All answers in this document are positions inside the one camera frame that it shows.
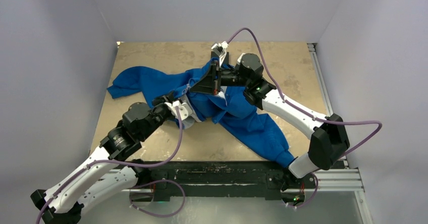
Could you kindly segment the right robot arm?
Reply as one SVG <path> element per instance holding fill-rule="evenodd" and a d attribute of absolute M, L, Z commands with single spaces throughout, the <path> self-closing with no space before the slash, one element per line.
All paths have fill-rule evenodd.
<path fill-rule="evenodd" d="M 190 87 L 192 93 L 217 95 L 222 86 L 244 87 L 245 99 L 259 109 L 273 113 L 300 130 L 309 140 L 309 150 L 297 157 L 283 174 L 289 187 L 296 187 L 303 177 L 317 170 L 329 170 L 350 143 L 342 118 L 326 116 L 297 103 L 263 77 L 264 67 L 256 54 L 243 53 L 233 68 L 221 68 L 212 60 L 208 71 Z"/>

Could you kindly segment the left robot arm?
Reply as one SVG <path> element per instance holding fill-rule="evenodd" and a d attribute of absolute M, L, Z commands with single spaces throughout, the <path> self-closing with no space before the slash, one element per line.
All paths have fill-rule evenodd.
<path fill-rule="evenodd" d="M 172 93 L 156 98 L 152 104 L 132 104 L 82 164 L 53 187 L 31 194 L 39 209 L 36 223 L 78 223 L 89 209 L 117 192 L 149 185 L 150 174 L 145 170 L 169 163 L 178 150 L 156 163 L 127 159 L 168 120 L 178 120 L 182 140 L 183 121 L 192 114 L 189 104 Z"/>

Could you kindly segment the blue zip jacket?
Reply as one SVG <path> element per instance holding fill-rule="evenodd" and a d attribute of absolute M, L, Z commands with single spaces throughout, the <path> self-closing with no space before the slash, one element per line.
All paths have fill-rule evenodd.
<path fill-rule="evenodd" d="M 170 92 L 175 97 L 185 96 L 197 121 L 210 118 L 257 155 L 287 167 L 294 156 L 286 137 L 269 114 L 258 114 L 257 108 L 246 101 L 243 87 L 227 87 L 220 96 L 188 91 L 208 69 L 209 63 L 206 63 L 202 68 L 166 74 L 145 66 L 131 67 L 122 71 L 107 91 L 113 99 L 142 93 L 149 106 L 156 97 Z"/>

